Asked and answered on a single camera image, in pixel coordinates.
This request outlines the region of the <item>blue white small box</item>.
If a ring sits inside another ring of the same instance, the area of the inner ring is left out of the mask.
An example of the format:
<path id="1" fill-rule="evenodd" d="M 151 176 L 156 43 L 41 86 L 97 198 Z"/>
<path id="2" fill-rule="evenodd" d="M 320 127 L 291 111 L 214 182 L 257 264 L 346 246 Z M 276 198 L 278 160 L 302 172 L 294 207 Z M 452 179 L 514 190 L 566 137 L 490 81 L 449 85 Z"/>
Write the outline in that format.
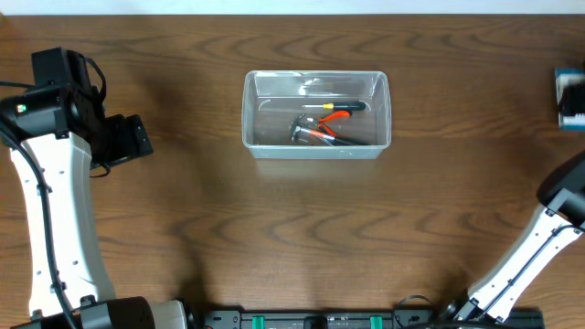
<path id="1" fill-rule="evenodd" d="M 584 85 L 584 70 L 583 69 L 556 69 L 555 70 L 555 85 L 558 105 L 558 127 L 561 131 L 584 131 L 584 113 L 577 116 L 564 117 L 559 111 L 559 104 L 561 100 L 562 91 L 564 88 L 575 85 Z"/>

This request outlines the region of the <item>clear plastic container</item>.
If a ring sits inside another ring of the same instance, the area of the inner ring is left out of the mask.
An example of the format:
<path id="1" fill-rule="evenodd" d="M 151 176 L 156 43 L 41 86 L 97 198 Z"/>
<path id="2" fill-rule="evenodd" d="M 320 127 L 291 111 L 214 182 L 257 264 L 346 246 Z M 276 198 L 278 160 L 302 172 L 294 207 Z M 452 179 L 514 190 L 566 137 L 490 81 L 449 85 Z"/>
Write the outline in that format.
<path id="1" fill-rule="evenodd" d="M 330 146 L 304 133 L 291 141 L 291 125 L 299 116 L 332 113 L 304 105 L 340 101 L 367 107 L 327 126 L 365 146 Z M 242 142 L 256 159 L 376 159 L 391 144 L 388 77 L 381 71 L 253 70 L 245 78 L 241 128 Z"/>

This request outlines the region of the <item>small red black hammer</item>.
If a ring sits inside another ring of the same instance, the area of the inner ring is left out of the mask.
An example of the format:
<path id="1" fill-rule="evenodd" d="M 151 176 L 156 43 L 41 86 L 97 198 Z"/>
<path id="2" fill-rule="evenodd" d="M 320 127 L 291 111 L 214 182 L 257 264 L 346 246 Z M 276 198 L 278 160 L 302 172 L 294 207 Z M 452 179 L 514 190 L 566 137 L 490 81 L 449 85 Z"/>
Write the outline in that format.
<path id="1" fill-rule="evenodd" d="M 304 133 L 313 136 L 316 139 L 324 142 L 330 146 L 365 146 L 366 144 L 358 140 L 352 140 L 338 135 L 330 130 L 326 125 L 318 123 L 316 128 L 311 128 L 306 123 L 301 123 L 306 116 L 302 114 L 292 122 L 291 125 L 291 141 L 296 142 L 299 136 Z"/>

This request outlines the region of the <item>red handled pliers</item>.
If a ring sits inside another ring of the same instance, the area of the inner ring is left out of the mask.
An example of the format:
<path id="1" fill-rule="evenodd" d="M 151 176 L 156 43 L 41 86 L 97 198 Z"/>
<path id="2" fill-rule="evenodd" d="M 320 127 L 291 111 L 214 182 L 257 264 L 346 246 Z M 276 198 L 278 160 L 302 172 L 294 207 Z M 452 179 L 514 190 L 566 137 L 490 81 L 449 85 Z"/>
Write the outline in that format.
<path id="1" fill-rule="evenodd" d="M 350 111 L 333 111 L 332 113 L 325 115 L 324 117 L 313 118 L 307 117 L 306 121 L 309 125 L 313 126 L 317 131 L 326 133 L 328 135 L 337 136 L 337 133 L 327 126 L 328 122 L 336 119 L 349 118 L 352 115 Z"/>

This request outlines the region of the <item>black yellow screwdriver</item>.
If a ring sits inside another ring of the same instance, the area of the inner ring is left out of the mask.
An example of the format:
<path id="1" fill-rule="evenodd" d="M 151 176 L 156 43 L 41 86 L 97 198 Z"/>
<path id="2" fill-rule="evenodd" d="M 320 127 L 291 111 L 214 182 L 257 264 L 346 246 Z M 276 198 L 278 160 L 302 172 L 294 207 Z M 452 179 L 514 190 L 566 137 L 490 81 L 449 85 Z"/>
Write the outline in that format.
<path id="1" fill-rule="evenodd" d="M 367 105 L 362 101 L 328 102 L 324 104 L 306 104 L 304 108 L 318 108 L 328 111 L 364 111 Z"/>

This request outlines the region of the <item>silver offset wrench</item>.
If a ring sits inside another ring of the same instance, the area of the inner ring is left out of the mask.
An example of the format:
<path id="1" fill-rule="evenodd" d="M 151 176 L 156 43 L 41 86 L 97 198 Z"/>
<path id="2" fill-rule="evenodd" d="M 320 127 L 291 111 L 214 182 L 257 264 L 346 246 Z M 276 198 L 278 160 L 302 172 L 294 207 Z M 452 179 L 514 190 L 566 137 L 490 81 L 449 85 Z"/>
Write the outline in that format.
<path id="1" fill-rule="evenodd" d="M 319 132 L 317 130 L 311 129 L 308 126 L 304 125 L 304 124 L 300 124 L 300 123 L 296 123 L 292 126 L 292 141 L 296 142 L 301 134 L 308 134 L 311 135 L 319 140 L 321 140 L 322 142 L 333 146 L 334 145 L 334 141 L 335 141 L 335 137 L 333 135 L 327 134 L 327 133 L 322 133 Z"/>

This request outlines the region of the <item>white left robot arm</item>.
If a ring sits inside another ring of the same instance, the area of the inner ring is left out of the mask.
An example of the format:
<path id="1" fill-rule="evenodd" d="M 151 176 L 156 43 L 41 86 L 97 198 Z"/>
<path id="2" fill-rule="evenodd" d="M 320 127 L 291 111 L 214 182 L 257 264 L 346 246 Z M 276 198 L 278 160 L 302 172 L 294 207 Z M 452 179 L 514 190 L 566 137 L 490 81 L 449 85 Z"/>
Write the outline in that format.
<path id="1" fill-rule="evenodd" d="M 27 328 L 185 328 L 180 301 L 117 298 L 101 256 L 90 171 L 152 148 L 136 116 L 103 115 L 105 90 L 47 80 L 1 102 L 25 197 L 33 279 Z"/>

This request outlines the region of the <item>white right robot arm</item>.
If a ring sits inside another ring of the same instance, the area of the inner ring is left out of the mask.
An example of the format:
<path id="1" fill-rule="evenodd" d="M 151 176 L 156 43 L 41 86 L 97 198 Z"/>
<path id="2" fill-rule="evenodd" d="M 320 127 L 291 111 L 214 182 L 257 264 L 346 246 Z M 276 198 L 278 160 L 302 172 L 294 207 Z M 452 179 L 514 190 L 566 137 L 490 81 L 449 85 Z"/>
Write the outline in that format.
<path id="1" fill-rule="evenodd" d="M 518 297 L 569 244 L 584 236 L 584 153 L 556 168 L 537 190 L 538 205 L 524 231 L 495 266 L 453 302 L 455 321 L 507 320 Z"/>

